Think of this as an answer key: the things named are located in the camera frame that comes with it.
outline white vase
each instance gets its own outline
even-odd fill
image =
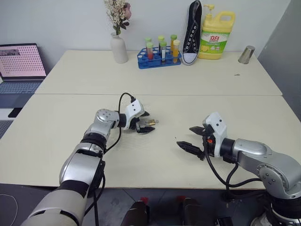
[[[114,59],[117,63],[123,64],[128,61],[127,56],[127,48],[126,44],[123,41],[119,35],[116,35],[115,33],[111,34],[111,49],[114,55]]]

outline white table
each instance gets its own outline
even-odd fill
[[[238,62],[240,52],[225,52],[219,60],[141,70],[136,54],[129,52],[129,61],[117,64],[110,51],[66,51],[36,93],[282,95],[254,55],[247,65]]]
[[[189,127],[218,111],[229,138],[262,141],[301,163],[301,124],[282,97],[136,96],[159,120],[147,135],[128,131],[104,157],[107,187],[225,188],[206,161],[180,149],[176,141],[201,145]],[[113,95],[34,95],[0,141],[0,183],[57,186],[65,159],[82,139],[100,108],[116,110]],[[111,132],[108,146],[118,135]],[[233,164],[212,159],[223,178]],[[239,168],[233,183],[253,174]],[[243,188],[263,188],[260,182]]]

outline laptop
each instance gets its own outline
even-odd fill
[[[0,108],[24,107],[46,78],[37,44],[0,45]]]

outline laptop keyboard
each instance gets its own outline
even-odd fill
[[[3,82],[0,84],[0,94],[34,93],[40,82]]]
[[[12,122],[13,120],[0,120],[0,139],[3,137]]]

